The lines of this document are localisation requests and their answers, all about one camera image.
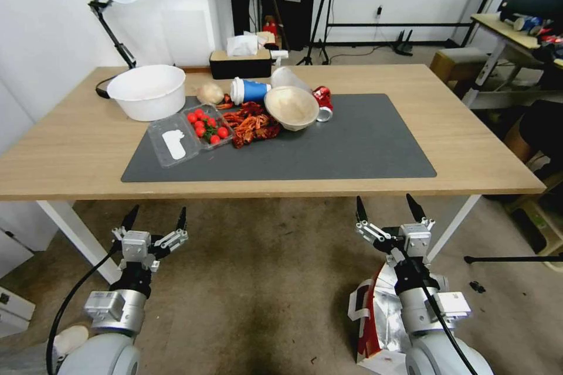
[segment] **blue cup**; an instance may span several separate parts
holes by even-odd
[[[236,77],[230,84],[230,99],[236,105],[246,103],[247,101],[259,103],[264,101],[264,96],[270,89],[272,89],[270,84]]]

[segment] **wooden table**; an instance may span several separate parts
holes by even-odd
[[[86,256],[105,251],[64,201],[362,195],[463,195],[452,222],[435,239],[433,258],[482,193],[539,193],[545,186],[424,65],[303,66],[292,70],[310,86],[334,94],[389,96],[437,176],[422,179],[264,180],[247,182],[122,183],[147,123],[125,117],[96,95],[100,80],[122,71],[98,68],[12,149],[0,157],[0,200],[36,200]],[[186,94],[211,80],[188,73]],[[229,80],[216,81],[226,92]],[[100,268],[110,282],[117,267]]]
[[[489,56],[489,59],[484,64],[483,69],[475,80],[476,86],[470,89],[464,95],[462,100],[463,103],[468,107],[483,108],[487,106],[476,106],[474,105],[474,101],[479,95],[479,91],[483,87],[483,84],[485,83],[491,72],[494,70],[498,60],[501,58],[506,48],[508,46],[512,47],[520,53],[531,57],[531,52],[535,49],[540,48],[540,45],[538,44],[538,40],[535,37],[527,35],[525,32],[516,31],[511,25],[505,22],[501,22],[499,13],[478,13],[472,15],[471,18],[475,22],[477,22],[481,26],[481,28],[485,29],[488,33],[494,35],[497,38],[497,46]],[[553,66],[563,70],[563,60],[555,59]],[[533,99],[535,98],[545,98],[545,95],[543,94],[536,95],[533,98],[531,92],[528,92],[526,95],[531,101],[533,101]]]

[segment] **white plastic basin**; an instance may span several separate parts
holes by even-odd
[[[137,67],[117,76],[107,94],[134,120],[153,121],[184,107],[186,94],[182,69],[167,64]]]

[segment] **white paper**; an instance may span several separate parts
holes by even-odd
[[[227,38],[227,56],[255,56],[258,53],[258,36],[238,35]]]
[[[174,159],[180,159],[186,156],[186,150],[180,143],[180,139],[182,139],[183,137],[184,137],[184,133],[179,129],[164,132],[162,134],[164,143],[168,147],[168,150],[170,151],[170,155],[172,155],[172,158]]]

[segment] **white bowl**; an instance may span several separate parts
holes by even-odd
[[[318,102],[313,95],[301,88],[281,86],[272,88],[264,97],[268,113],[287,130],[305,129],[318,116]]]
[[[134,120],[158,120],[181,110],[186,103],[182,69],[167,64],[136,67],[114,78],[107,94]]]

